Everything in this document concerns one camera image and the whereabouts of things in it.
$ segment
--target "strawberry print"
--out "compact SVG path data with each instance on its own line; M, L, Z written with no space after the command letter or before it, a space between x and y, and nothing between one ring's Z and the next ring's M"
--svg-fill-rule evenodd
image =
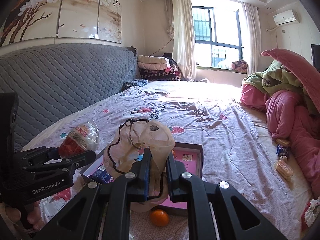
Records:
M70 188L67 188L65 190L62 190L60 191L59 193L57 194L54 194L52 196L52 198L55 200L55 201L59 201L59 199L63 198L65 202L69 201L70 198L71 198L71 187Z
M173 127L169 127L171 133L182 133L184 132L184 128L182 127L178 127L178 126L173 126Z

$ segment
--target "window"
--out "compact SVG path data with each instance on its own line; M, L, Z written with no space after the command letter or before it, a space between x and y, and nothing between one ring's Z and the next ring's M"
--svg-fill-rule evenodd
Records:
M225 68L223 61L243 59L239 10L192 6L199 66Z

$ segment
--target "floral wall art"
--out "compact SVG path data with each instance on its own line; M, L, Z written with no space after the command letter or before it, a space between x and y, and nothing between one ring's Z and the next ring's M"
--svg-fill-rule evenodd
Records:
M0 46L57 35L121 43L120 0L19 0L4 24Z

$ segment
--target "translucent plastic bag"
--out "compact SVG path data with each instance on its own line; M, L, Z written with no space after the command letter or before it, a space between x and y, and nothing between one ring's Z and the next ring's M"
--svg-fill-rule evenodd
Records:
M168 188L163 172L165 162L174 146L175 141L169 128L158 121L127 120L120 125L103 155L106 170L114 179L129 172L138 158L138 150L149 147L152 154L149 200L141 204L132 203L133 210L145 212L167 199Z
M73 128L59 147L61 158L70 158L87 150L96 151L99 146L99 130L90 120Z

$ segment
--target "human hand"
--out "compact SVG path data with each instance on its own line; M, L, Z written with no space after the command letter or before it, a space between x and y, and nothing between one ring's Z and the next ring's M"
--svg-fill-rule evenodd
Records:
M44 221L41 218L41 211L39 207L40 201L33 203L33 211L31 211L28 216L28 222L33 226L36 231L39 231L42 227L44 227ZM21 213L16 208L6 207L5 212L8 218L13 222L16 223L21 218Z

